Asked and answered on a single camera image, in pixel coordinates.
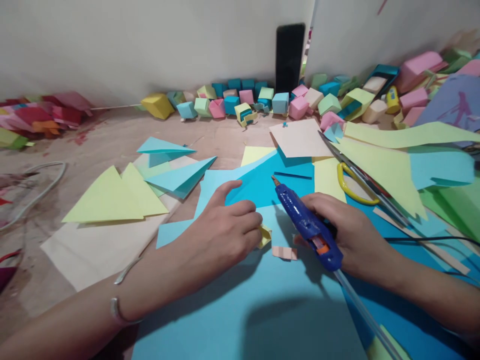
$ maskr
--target black phone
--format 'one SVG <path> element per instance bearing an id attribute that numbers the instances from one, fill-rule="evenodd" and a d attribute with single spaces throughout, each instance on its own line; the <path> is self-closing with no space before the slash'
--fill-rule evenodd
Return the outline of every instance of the black phone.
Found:
<path id="1" fill-rule="evenodd" d="M 290 93 L 299 85 L 304 36 L 304 23 L 282 25 L 276 29 L 276 93 Z"/>

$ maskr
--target right hand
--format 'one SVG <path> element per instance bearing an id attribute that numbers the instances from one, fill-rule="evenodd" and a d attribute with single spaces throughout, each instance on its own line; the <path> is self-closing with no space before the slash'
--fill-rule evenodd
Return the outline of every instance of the right hand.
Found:
<path id="1" fill-rule="evenodd" d="M 395 276 L 403 256 L 375 229 L 359 209 L 333 196 L 315 192 L 301 198 L 307 208 L 328 219 L 337 228 L 336 243 L 343 254 L 341 269 L 375 285 L 385 285 Z M 297 235 L 295 242 L 301 243 Z"/>

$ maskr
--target bangle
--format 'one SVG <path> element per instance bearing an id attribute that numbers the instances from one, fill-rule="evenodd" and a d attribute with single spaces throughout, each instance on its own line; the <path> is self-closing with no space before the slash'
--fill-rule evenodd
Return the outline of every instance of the bangle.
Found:
<path id="1" fill-rule="evenodd" d="M 116 278 L 116 280 L 113 284 L 114 285 L 120 285 L 124 281 L 125 276 L 127 276 L 128 272 L 141 259 L 142 259 L 142 257 L 137 257 L 135 260 L 133 260 L 131 263 L 129 263 L 128 266 L 118 275 L 118 277 Z M 140 320 L 136 320 L 136 321 L 125 320 L 125 318 L 122 316 L 122 314 L 120 314 L 118 296 L 112 297 L 112 299 L 110 300 L 110 314 L 111 314 L 113 320 L 115 320 L 115 322 L 118 325 L 123 326 L 123 327 L 138 324 L 143 320 L 143 318 L 141 318 Z"/>

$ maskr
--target green paper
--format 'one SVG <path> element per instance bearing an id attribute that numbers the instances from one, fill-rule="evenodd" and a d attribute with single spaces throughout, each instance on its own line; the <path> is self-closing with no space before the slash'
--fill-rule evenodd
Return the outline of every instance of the green paper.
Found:
<path id="1" fill-rule="evenodd" d="M 68 212 L 62 223 L 143 219 L 142 211 L 115 166 L 105 170 Z"/>
<path id="2" fill-rule="evenodd" d="M 143 216 L 167 214 L 169 212 L 132 163 L 127 165 L 125 171 L 121 174 L 121 179 L 135 196 Z"/>

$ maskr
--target cable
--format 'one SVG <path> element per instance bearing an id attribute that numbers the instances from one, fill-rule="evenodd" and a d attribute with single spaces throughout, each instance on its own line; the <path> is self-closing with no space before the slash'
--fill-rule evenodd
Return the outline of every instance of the cable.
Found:
<path id="1" fill-rule="evenodd" d="M 57 183 L 60 181 L 62 176 L 65 174 L 65 170 L 67 169 L 67 164 L 64 163 L 63 161 L 52 161 L 52 162 L 47 162 L 41 165 L 37 165 L 34 167 L 31 167 L 24 171 L 24 173 L 31 173 L 35 170 L 42 169 L 42 168 L 47 168 L 50 166 L 55 166 L 55 165 L 61 165 L 60 172 L 58 173 L 58 176 L 53 180 L 53 182 L 47 186 L 45 190 L 43 190 L 40 195 L 38 195 L 36 198 L 34 198 L 32 201 L 30 201 L 18 214 L 13 218 L 11 222 L 9 222 L 7 225 L 0 227 L 0 232 L 5 231 L 12 227 L 14 224 L 17 223 L 26 213 L 28 210 L 30 210 L 31 207 L 33 207 L 41 198 L 43 198 Z"/>

